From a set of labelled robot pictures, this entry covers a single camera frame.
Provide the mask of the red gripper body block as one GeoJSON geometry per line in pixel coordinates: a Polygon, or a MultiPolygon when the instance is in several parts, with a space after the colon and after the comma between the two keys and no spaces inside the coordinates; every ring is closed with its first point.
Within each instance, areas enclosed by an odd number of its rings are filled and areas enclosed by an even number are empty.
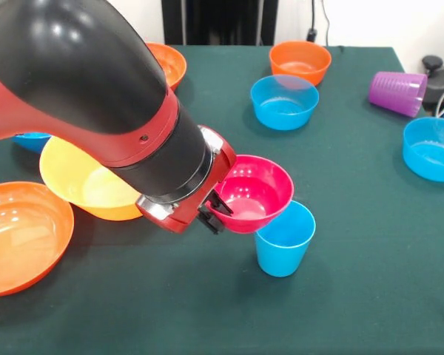
{"type": "Polygon", "coordinates": [[[200,125],[199,129],[206,143],[206,156],[209,161],[208,171],[201,183],[184,198],[175,202],[153,202],[147,196],[141,195],[135,203],[143,216],[169,231],[181,233],[193,220],[198,219],[198,208],[209,203],[209,193],[215,191],[215,187],[228,175],[236,161],[233,148],[223,137],[207,126],[200,125]]]}

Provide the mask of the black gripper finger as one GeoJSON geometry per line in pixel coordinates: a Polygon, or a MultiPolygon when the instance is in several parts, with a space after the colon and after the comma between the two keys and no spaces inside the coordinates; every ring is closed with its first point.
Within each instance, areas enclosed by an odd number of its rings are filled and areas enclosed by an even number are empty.
{"type": "Polygon", "coordinates": [[[198,219],[205,225],[213,234],[219,234],[223,231],[223,223],[213,214],[205,205],[198,208],[198,219]]]}
{"type": "Polygon", "coordinates": [[[216,191],[211,191],[208,195],[209,207],[221,214],[231,216],[233,211],[228,205],[221,199],[216,191]]]}

